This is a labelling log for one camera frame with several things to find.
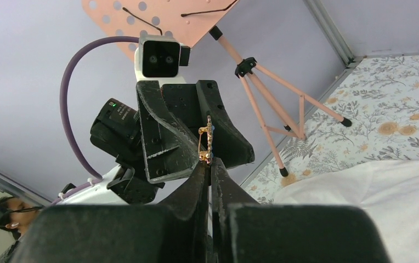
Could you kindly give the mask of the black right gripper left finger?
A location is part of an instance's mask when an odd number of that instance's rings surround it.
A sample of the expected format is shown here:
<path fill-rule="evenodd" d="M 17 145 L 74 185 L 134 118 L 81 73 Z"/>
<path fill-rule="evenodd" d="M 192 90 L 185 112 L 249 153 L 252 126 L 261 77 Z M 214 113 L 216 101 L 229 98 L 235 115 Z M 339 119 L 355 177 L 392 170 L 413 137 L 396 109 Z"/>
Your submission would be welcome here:
<path fill-rule="evenodd" d="M 207 166 L 200 162 L 157 204 L 47 208 L 12 262 L 204 262 L 207 179 Z"/>

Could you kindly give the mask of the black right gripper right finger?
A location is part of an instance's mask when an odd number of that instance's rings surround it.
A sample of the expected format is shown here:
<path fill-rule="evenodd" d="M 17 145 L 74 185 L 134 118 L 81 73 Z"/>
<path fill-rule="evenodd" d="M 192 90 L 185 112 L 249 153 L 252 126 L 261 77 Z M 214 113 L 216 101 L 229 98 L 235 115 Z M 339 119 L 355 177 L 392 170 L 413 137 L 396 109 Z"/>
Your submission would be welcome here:
<path fill-rule="evenodd" d="M 212 164 L 216 262 L 390 262 L 378 230 L 349 205 L 261 205 Z"/>

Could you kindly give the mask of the sparkly flower brooch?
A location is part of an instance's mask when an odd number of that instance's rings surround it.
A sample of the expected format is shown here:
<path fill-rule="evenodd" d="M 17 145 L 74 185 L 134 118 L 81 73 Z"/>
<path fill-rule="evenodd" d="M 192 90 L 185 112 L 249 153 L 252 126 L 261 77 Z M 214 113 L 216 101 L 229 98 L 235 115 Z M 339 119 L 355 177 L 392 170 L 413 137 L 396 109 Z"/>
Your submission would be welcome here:
<path fill-rule="evenodd" d="M 198 129 L 199 144 L 198 144 L 198 157 L 202 162 L 206 162 L 208 165 L 212 163 L 213 159 L 213 132 L 214 126 L 212 124 L 211 116 L 207 116 L 207 123 L 205 126 Z M 203 135 L 206 135 L 206 146 L 202 146 Z"/>

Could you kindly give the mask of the white shirt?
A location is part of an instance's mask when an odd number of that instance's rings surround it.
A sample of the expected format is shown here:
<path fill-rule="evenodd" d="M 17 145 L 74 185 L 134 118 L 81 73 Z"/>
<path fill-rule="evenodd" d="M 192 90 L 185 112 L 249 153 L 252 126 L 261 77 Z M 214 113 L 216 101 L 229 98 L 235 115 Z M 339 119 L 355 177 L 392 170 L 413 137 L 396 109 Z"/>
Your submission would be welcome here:
<path fill-rule="evenodd" d="M 419 160 L 316 175 L 282 188 L 274 203 L 358 207 L 376 224 L 393 262 L 419 262 Z"/>

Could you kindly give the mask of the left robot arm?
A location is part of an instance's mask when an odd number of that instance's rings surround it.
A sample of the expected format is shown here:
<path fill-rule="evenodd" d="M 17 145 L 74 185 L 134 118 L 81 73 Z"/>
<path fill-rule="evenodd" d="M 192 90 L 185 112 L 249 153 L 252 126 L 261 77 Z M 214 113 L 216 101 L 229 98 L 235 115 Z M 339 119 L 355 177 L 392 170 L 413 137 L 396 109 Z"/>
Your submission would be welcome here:
<path fill-rule="evenodd" d="M 56 204 L 147 204 L 168 181 L 184 183 L 162 201 L 174 209 L 207 203 L 212 176 L 254 160 L 252 145 L 230 120 L 215 81 L 140 81 L 138 109 L 108 100 L 90 129 L 91 143 L 117 166 L 81 186 L 67 185 Z"/>

